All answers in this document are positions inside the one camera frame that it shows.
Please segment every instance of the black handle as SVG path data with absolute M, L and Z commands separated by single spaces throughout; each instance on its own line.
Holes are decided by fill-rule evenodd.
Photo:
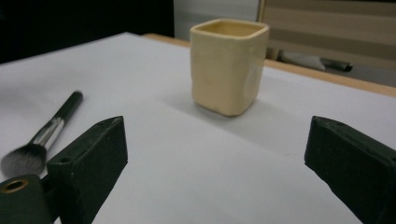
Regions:
M 61 118 L 66 123 L 72 117 L 81 101 L 82 93 L 80 91 L 74 91 L 53 117 Z

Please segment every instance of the beige ceramic cup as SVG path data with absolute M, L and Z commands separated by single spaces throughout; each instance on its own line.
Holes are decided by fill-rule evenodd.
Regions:
M 240 115 L 259 92 L 269 26 L 219 19 L 190 34 L 193 100 L 225 116 Z

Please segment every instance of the gray wall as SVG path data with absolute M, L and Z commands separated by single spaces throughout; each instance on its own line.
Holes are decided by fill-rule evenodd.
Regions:
M 259 0 L 174 0 L 175 37 L 190 39 L 190 28 L 218 18 L 255 21 Z

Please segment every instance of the makeup brush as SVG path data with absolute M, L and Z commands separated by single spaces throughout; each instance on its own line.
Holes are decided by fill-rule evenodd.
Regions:
M 82 93 L 74 91 L 27 145 L 11 151 L 2 159 L 3 174 L 7 177 L 41 174 L 47 162 L 47 151 L 81 101 Z

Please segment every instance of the white tabletop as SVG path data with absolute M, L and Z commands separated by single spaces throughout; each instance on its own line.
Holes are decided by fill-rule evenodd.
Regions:
M 360 223 L 304 165 L 310 120 L 396 148 L 396 98 L 269 67 L 261 84 L 239 117 L 206 111 L 191 99 L 189 49 L 131 34 L 3 64 L 0 157 L 81 90 L 49 157 L 116 116 L 130 157 L 93 223 Z

